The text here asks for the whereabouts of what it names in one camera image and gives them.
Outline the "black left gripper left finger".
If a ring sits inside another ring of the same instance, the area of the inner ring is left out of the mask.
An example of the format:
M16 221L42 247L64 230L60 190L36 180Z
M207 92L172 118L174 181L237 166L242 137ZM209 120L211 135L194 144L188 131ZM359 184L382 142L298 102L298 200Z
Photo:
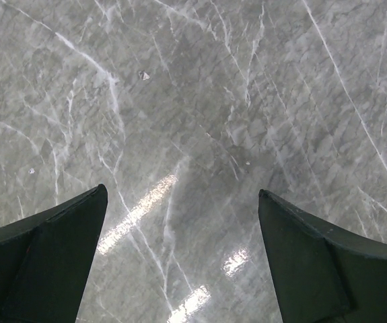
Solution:
M0 227L0 322L74 322L108 205L103 184Z

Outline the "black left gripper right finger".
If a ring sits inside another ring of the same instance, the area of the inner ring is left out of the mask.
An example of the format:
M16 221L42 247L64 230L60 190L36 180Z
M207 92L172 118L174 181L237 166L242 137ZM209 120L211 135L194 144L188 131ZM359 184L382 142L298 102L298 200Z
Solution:
M387 322L387 244L268 190L258 218L284 322Z

